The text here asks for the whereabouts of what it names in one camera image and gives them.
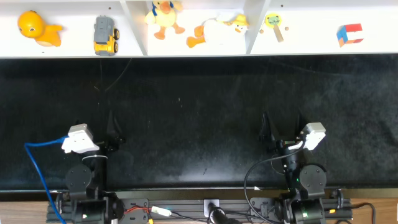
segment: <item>rubik's cube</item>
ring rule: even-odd
[[[359,43],[363,38],[359,38],[362,35],[361,24],[350,24],[344,25],[343,28],[337,32],[337,39],[340,47],[345,44]]]

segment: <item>duck's head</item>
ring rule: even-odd
[[[235,29],[235,31],[241,35],[245,34],[248,31],[249,24],[246,20],[246,16],[243,14],[239,14],[236,19],[231,23],[231,27]]]
[[[36,38],[43,35],[45,22],[35,11],[29,11],[19,17],[18,27],[25,37]]]
[[[164,14],[169,14],[174,7],[171,1],[153,1],[152,3],[155,8],[162,11]]]

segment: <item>black tabletop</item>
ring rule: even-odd
[[[87,123],[111,108],[127,143],[108,157],[108,189],[242,187],[271,155],[258,141],[268,111],[282,134],[299,111],[326,127],[307,155],[329,187],[396,187],[396,55],[0,60],[0,190],[41,190],[24,142]],[[60,145],[32,149],[51,189],[80,159]],[[279,163],[273,163],[278,169]],[[250,186],[285,188],[265,164]]]

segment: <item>black wheel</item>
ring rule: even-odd
[[[113,30],[113,37],[115,40],[119,40],[119,38],[120,38],[119,30],[116,28]]]
[[[116,42],[113,45],[113,51],[114,51],[114,53],[117,53],[119,51],[119,45]]]

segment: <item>yellow plush duck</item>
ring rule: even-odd
[[[24,12],[18,19],[18,27],[22,35],[34,38],[41,46],[61,46],[58,31],[62,26],[47,25],[35,11]]]
[[[160,31],[155,33],[155,37],[159,40],[165,39],[165,31],[168,27],[174,27],[176,34],[182,34],[185,29],[179,27],[176,23],[177,14],[175,10],[182,11],[182,5],[180,2],[175,1],[153,1],[152,11],[148,13],[145,18],[145,22],[148,25],[158,24],[160,25]]]
[[[188,37],[187,45],[193,48],[197,44],[210,43],[210,44],[225,44],[233,37],[239,37],[246,33],[248,30],[248,22],[246,16],[239,14],[232,22],[221,22],[216,19],[207,20],[203,26],[195,28],[195,37]]]

